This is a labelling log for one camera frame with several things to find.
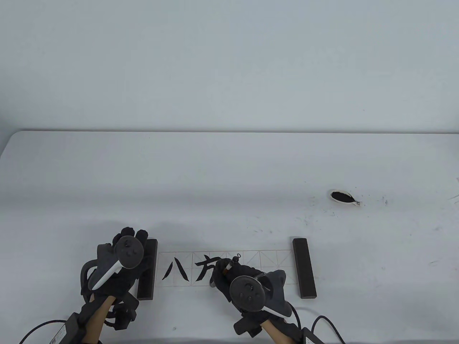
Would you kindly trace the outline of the person's left hand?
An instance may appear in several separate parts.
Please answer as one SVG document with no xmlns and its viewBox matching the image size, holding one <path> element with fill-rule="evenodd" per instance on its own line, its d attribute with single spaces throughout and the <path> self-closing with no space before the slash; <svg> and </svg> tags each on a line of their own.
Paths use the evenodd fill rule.
<svg viewBox="0 0 459 344">
<path fill-rule="evenodd" d="M 82 267 L 81 295 L 113 296 L 122 299 L 142 274 L 150 270 L 155 258 L 148 250 L 148 232 L 123 228 L 111 243 L 99 244 L 96 259 Z"/>
</svg>

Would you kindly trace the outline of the person's right hand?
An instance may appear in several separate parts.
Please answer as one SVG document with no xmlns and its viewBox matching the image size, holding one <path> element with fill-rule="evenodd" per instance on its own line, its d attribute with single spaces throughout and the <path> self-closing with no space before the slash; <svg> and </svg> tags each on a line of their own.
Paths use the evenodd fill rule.
<svg viewBox="0 0 459 344">
<path fill-rule="evenodd" d="M 217 261 L 212 272 L 212 285 L 238 310 L 266 311 L 282 318 L 293 313 L 285 300 L 285 280 L 283 270 L 262 272 L 228 258 Z"/>
</svg>

